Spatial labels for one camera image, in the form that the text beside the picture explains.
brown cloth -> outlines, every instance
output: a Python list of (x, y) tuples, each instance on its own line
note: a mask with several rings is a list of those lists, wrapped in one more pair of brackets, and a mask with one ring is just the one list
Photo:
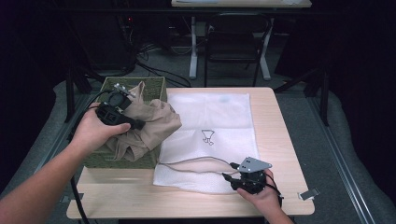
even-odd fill
[(123, 111), (129, 118), (145, 121), (143, 129), (113, 136), (104, 145), (115, 152), (115, 161), (121, 158), (137, 161), (181, 127), (179, 114), (168, 103), (154, 99), (148, 105), (144, 104), (144, 88), (145, 83), (140, 82), (129, 90), (135, 98), (130, 97), (132, 103)]

table top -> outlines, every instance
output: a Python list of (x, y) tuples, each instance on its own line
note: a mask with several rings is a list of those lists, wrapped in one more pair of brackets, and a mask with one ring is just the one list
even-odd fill
[[(314, 204), (298, 193), (308, 190), (286, 124), (270, 88), (179, 88), (169, 93), (248, 93), (261, 160), (273, 164), (278, 189), (285, 197), (283, 210), (290, 216), (311, 215)], [(203, 194), (152, 185), (151, 169), (88, 169), (78, 181), (88, 218), (193, 218), (259, 217), (254, 206), (235, 194)], [(80, 218), (76, 202), (67, 210), (69, 218)]]
[(311, 7), (309, 0), (172, 0), (173, 7)]

person's right hand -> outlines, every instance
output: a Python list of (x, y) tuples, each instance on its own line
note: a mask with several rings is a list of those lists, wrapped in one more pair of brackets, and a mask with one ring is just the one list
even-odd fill
[(95, 113), (98, 105), (97, 103), (92, 104), (91, 107), (93, 108), (84, 114), (70, 143), (70, 145), (76, 146), (78, 150), (81, 150), (80, 152), (85, 156), (88, 156), (103, 145), (109, 137), (126, 133), (131, 128), (129, 123), (114, 126), (105, 125)]
[[(274, 179), (274, 174), (266, 169), (264, 172)], [(275, 186), (274, 181), (270, 177), (266, 177), (267, 184)], [(277, 192), (271, 188), (264, 188), (258, 194), (250, 194), (244, 189), (236, 190), (244, 199), (253, 203), (264, 217), (272, 224), (275, 223), (292, 223), (289, 217), (280, 208)]]

metal bracket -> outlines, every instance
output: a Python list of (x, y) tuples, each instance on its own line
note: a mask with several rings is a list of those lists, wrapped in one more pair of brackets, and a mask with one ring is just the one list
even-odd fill
[(304, 193), (298, 193), (298, 197), (300, 199), (303, 199), (304, 201), (307, 199), (314, 200), (315, 196), (317, 196), (319, 194), (320, 194), (320, 192), (316, 188), (314, 188), (314, 189), (310, 189), (309, 191), (306, 191)]

green basket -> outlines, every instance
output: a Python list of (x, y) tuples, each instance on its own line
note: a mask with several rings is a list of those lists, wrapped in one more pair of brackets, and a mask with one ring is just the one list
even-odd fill
[[(137, 86), (140, 81), (144, 81), (146, 84), (145, 89), (143, 89), (143, 101), (145, 104), (154, 99), (167, 101), (164, 77), (107, 77), (101, 91), (112, 90), (117, 83), (130, 90)], [(102, 102), (105, 99), (106, 93), (101, 95), (97, 102)], [(155, 147), (137, 161), (127, 161), (125, 159), (113, 161), (114, 152), (105, 147), (100, 147), (87, 157), (83, 163), (88, 168), (153, 169), (157, 164), (160, 152), (161, 145)]]

